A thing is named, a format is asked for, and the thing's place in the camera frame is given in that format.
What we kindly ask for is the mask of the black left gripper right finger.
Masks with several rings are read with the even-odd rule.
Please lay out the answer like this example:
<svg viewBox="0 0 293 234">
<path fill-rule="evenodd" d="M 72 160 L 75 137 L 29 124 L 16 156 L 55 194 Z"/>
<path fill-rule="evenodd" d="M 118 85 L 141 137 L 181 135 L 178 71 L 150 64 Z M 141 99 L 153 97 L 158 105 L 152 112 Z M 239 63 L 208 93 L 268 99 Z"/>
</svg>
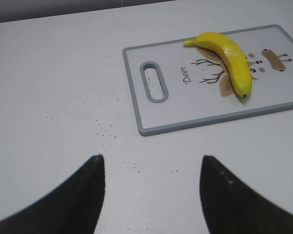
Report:
<svg viewBox="0 0 293 234">
<path fill-rule="evenodd" d="M 293 234 L 293 214 L 261 196 L 214 156 L 202 159 L 199 192 L 211 234 Z"/>
</svg>

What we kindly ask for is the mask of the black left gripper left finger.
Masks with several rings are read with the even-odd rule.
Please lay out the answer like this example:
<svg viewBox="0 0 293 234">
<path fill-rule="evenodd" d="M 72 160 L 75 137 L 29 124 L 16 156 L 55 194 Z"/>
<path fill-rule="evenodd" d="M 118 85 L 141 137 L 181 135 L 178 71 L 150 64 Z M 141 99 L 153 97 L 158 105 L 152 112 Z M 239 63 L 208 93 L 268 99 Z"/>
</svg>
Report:
<svg viewBox="0 0 293 234">
<path fill-rule="evenodd" d="M 27 208 L 0 221 L 0 234 L 92 234 L 105 197 L 103 155 Z"/>
</svg>

